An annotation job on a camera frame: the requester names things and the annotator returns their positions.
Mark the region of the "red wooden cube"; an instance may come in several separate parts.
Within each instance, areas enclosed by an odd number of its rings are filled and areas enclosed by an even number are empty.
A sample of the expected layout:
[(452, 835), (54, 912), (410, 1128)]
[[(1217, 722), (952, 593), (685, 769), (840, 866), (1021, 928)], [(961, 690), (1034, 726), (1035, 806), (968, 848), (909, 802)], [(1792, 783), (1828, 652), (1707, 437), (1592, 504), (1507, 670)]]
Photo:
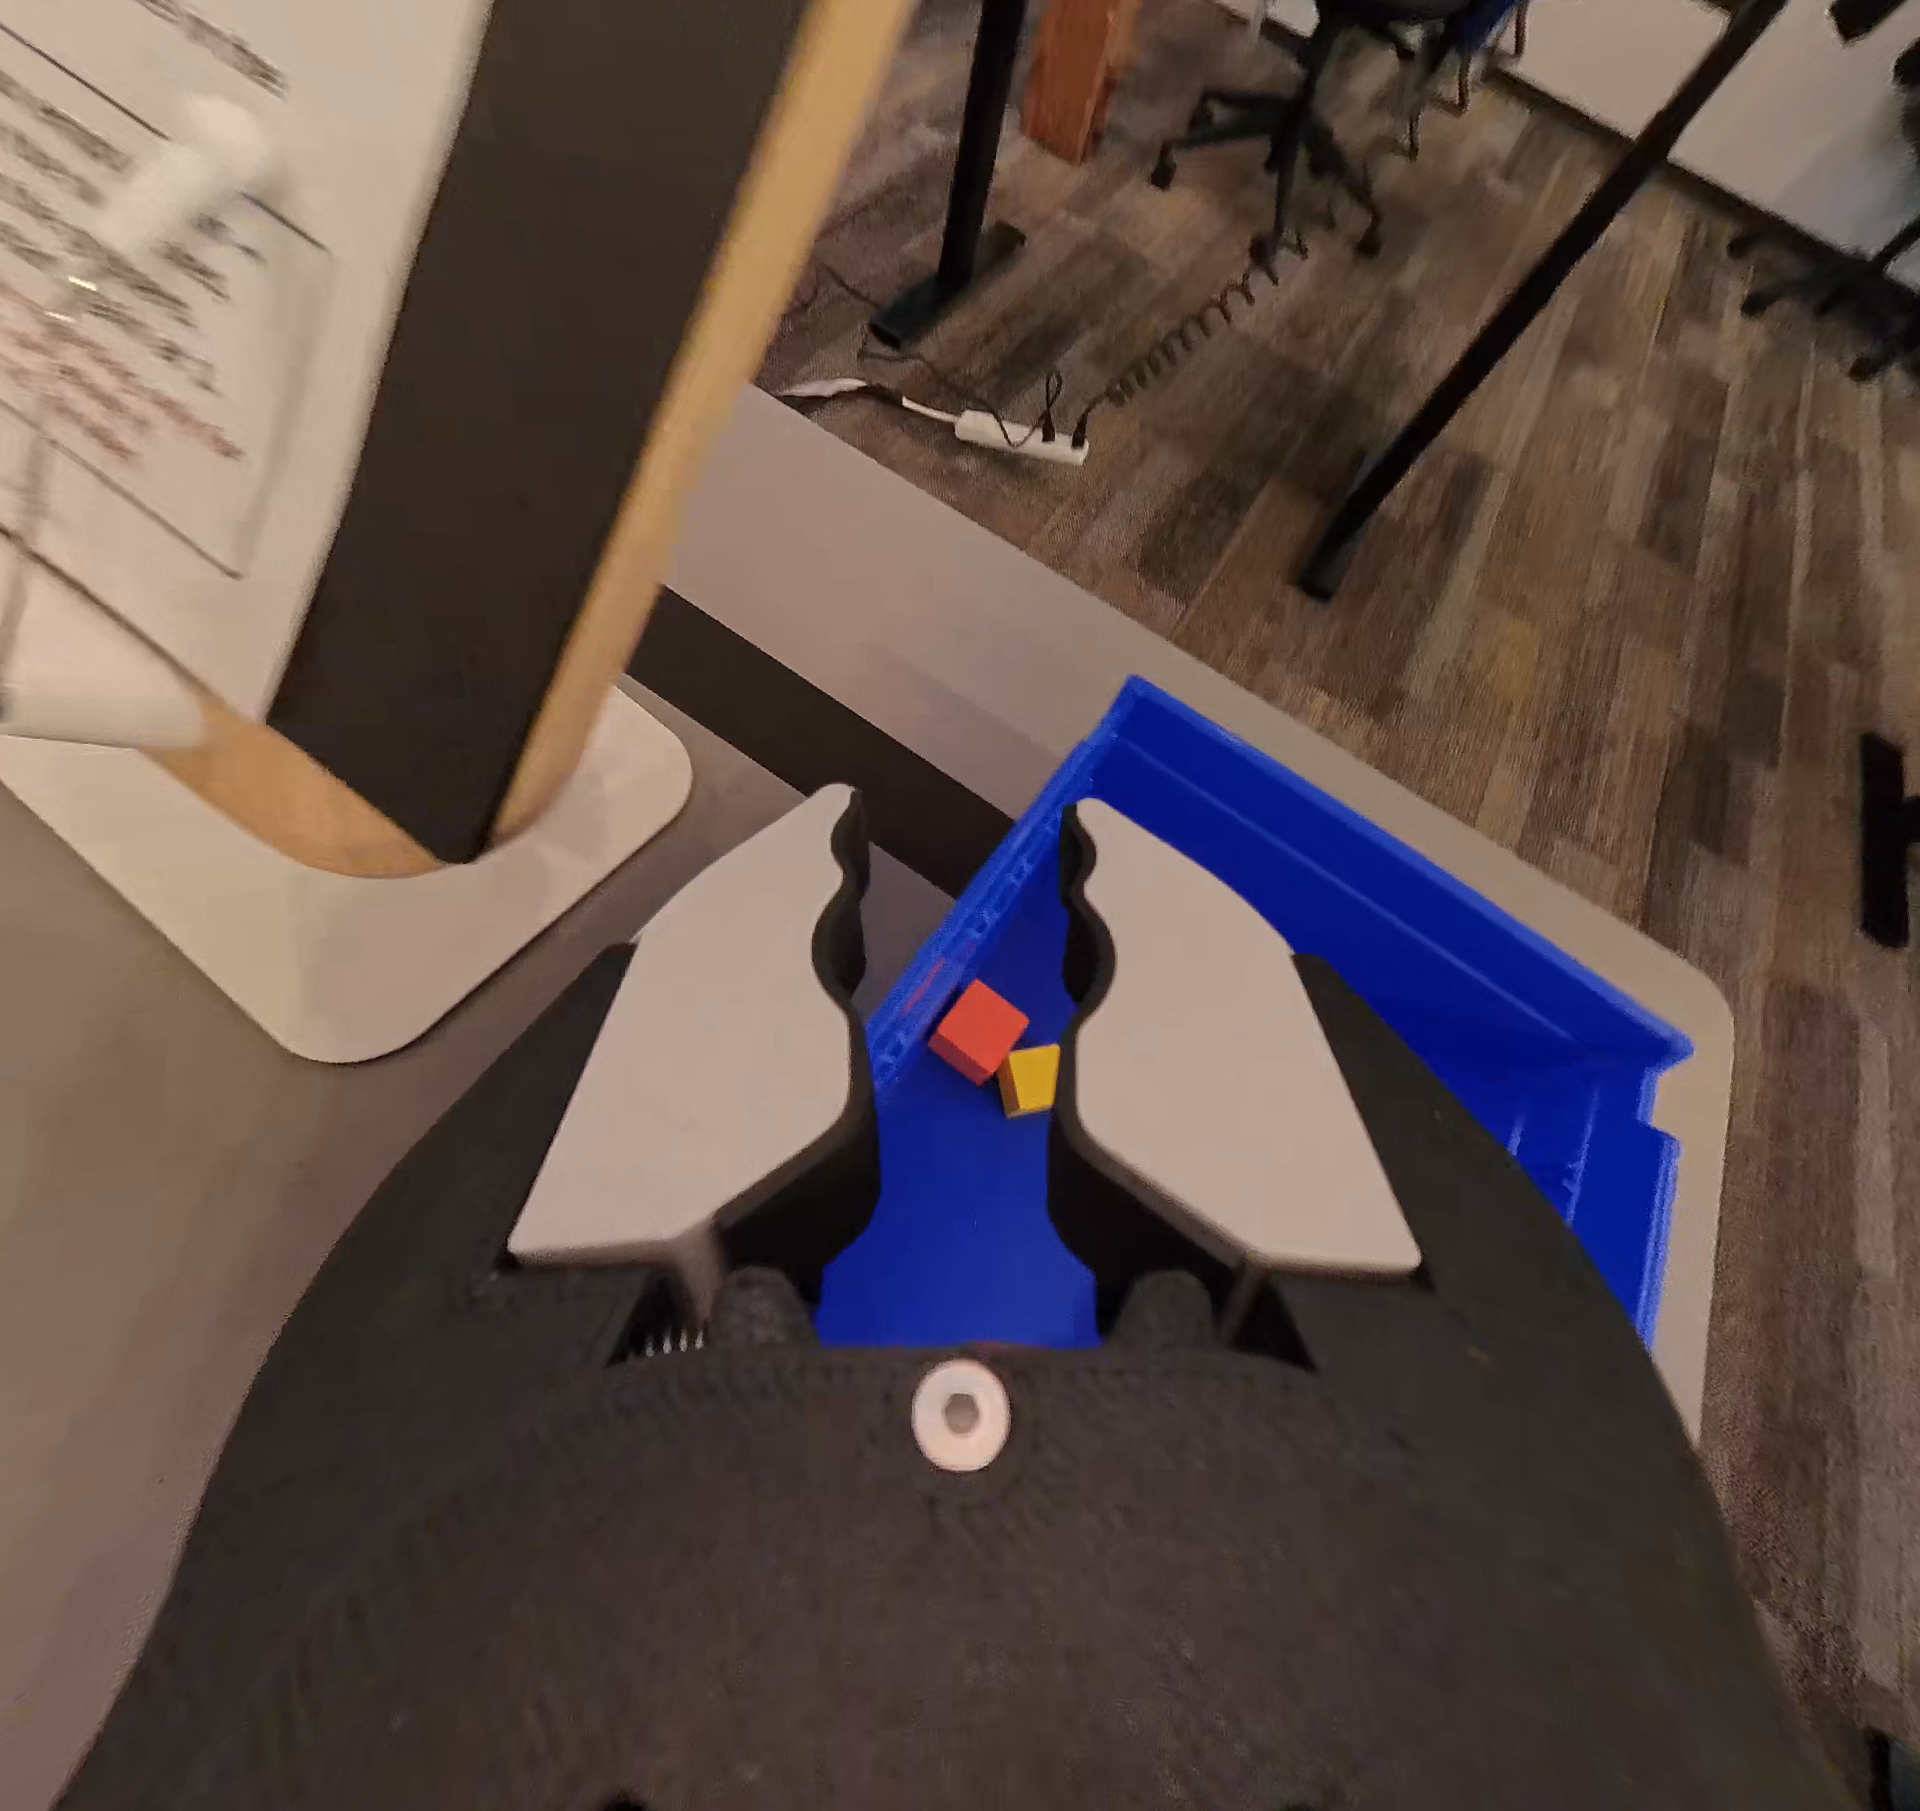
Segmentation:
[(970, 981), (952, 1000), (927, 1039), (928, 1051), (975, 1086), (995, 1078), (1021, 1047), (1029, 1015), (989, 983)]

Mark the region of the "white power strip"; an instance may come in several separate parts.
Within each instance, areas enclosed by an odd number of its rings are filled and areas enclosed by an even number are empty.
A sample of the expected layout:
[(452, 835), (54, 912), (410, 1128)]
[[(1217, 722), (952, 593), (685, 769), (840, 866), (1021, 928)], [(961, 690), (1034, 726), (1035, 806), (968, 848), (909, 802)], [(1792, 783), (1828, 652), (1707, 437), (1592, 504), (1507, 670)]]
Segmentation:
[(995, 413), (984, 408), (961, 410), (952, 420), (952, 433), (961, 444), (975, 450), (1074, 471), (1089, 456), (1089, 444), (1070, 431), (1049, 431), (1043, 423), (1009, 426)]

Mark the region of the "wooden post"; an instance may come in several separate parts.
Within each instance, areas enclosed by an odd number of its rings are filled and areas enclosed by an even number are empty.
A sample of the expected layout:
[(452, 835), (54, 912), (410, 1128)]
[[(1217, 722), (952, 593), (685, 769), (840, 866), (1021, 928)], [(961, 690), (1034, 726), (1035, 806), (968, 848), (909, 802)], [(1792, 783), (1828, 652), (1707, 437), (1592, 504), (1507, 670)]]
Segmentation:
[(1140, 3), (1046, 0), (1021, 103), (1032, 143), (1074, 167), (1092, 157), (1130, 64)]

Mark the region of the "blue plastic bin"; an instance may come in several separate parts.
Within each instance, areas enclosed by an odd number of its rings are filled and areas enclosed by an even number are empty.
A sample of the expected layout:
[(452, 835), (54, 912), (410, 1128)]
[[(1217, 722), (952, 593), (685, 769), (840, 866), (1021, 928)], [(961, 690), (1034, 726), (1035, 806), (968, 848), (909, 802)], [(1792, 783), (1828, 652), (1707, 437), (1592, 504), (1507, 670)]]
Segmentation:
[(985, 983), (1069, 1024), (1059, 821), (1104, 799), (1333, 969), (1548, 1199), (1655, 1344), (1681, 1142), (1655, 1124), (1692, 1037), (1290, 768), (1131, 677), (868, 1018), (880, 1195), (825, 1277), (825, 1344), (1093, 1342), (1093, 1283), (1046, 1216), (1046, 1126), (928, 1047)]

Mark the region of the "printed instruction sheet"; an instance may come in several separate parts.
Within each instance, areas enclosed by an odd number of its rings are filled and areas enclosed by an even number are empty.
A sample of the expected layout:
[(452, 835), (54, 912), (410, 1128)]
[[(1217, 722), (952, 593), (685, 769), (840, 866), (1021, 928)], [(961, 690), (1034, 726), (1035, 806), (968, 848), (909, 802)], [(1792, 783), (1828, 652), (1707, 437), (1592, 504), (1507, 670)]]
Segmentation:
[[(300, 572), (329, 534), (492, 0), (3, 0), (4, 523), (99, 597)], [(139, 262), (89, 228), (183, 95), (274, 173)]]

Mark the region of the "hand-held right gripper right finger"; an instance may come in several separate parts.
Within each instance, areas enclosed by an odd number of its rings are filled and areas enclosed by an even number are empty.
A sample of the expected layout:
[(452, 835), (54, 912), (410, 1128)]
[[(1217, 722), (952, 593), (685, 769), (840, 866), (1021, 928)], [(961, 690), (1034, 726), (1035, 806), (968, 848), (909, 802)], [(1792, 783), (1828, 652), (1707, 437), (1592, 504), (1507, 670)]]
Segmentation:
[(1424, 1252), (1286, 936), (1098, 797), (1062, 813), (1061, 893), (1049, 1223), (1100, 1328), (1158, 1273), (1197, 1283), (1219, 1339), (1277, 1277), (1411, 1281)]

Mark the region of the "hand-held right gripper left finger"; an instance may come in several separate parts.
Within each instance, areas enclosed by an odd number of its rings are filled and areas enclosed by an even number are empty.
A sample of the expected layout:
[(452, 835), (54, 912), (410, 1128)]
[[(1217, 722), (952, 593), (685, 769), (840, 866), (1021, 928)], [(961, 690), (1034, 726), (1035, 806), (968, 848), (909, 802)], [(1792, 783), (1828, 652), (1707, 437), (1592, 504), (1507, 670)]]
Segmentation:
[(653, 1266), (692, 1310), (732, 1271), (818, 1308), (880, 1190), (861, 797), (823, 786), (689, 880), (632, 941), (508, 1238), (520, 1266)]

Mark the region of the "wooden board stand white base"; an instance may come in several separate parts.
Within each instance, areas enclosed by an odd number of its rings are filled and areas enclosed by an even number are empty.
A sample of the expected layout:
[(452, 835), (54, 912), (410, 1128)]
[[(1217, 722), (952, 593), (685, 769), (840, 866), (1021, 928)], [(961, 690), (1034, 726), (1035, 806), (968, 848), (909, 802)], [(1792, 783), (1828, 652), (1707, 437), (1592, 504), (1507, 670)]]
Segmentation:
[(919, 0), (492, 0), (329, 534), (99, 597), (4, 523), (4, 788), (282, 1049), (414, 1043), (683, 813), (615, 690)]

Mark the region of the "white page holder peg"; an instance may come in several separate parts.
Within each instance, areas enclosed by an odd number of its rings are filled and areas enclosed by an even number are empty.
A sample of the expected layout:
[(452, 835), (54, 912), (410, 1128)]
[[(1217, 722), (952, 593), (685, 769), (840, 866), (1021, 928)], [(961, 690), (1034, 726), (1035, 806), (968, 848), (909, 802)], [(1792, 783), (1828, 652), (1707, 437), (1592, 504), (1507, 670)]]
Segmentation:
[(244, 103), (183, 95), (176, 132), (123, 178), (93, 217), (89, 242), (109, 258), (144, 261), (274, 173), (271, 127)]

